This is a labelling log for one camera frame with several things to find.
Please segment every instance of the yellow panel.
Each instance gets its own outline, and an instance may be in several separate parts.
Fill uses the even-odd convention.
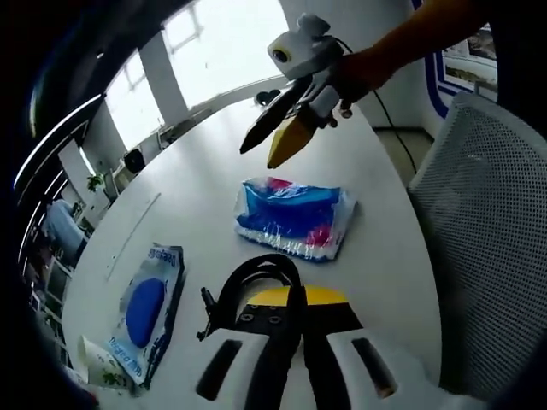
[[[332,289],[321,288],[312,284],[307,284],[306,297],[308,305],[330,305],[333,303],[347,303],[345,296]],[[254,295],[248,301],[248,305],[258,306],[286,306],[289,295],[289,286],[264,290],[258,295]]]

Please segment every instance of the wet wipes package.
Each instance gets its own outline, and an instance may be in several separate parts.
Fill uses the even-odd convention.
[[[110,353],[133,381],[148,389],[168,348],[185,282],[180,246],[155,243],[120,299]]]
[[[356,205],[341,188],[321,188],[277,178],[242,183],[235,206],[236,232],[308,261],[336,258]]]

